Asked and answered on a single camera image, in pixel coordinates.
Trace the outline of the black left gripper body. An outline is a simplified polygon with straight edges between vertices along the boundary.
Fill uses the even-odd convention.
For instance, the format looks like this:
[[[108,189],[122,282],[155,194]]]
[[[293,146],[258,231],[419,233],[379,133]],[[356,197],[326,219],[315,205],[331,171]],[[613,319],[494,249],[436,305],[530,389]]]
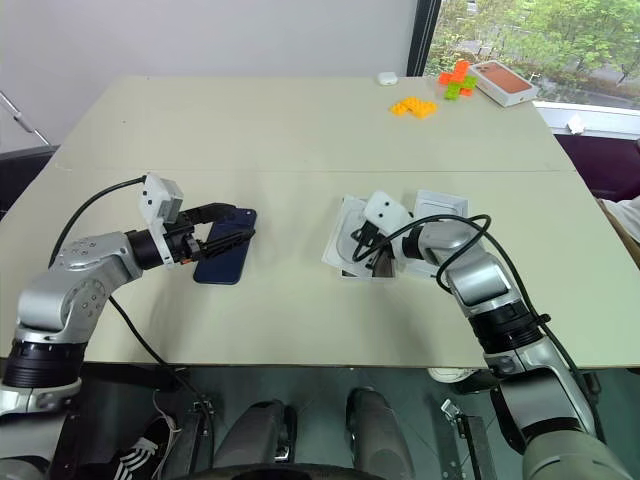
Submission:
[[[194,237],[195,226],[202,224],[203,209],[181,211],[173,223],[165,223],[164,240],[174,263],[189,263],[203,258],[202,242]]]

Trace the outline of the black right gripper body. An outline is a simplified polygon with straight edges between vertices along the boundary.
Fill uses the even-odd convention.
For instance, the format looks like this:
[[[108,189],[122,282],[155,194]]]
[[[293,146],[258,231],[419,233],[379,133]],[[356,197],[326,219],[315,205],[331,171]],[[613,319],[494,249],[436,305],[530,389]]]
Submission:
[[[378,248],[373,255],[371,271],[373,276],[394,276],[396,259],[391,242]]]

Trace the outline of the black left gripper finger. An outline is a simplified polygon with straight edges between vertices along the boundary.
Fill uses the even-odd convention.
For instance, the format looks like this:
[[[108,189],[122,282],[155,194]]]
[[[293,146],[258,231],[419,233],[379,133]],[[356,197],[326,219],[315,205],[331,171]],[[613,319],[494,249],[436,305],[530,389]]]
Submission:
[[[240,229],[199,242],[200,256],[213,258],[248,243],[255,234],[254,229]]]
[[[186,211],[190,223],[214,223],[235,213],[235,206],[226,203],[209,203]]]

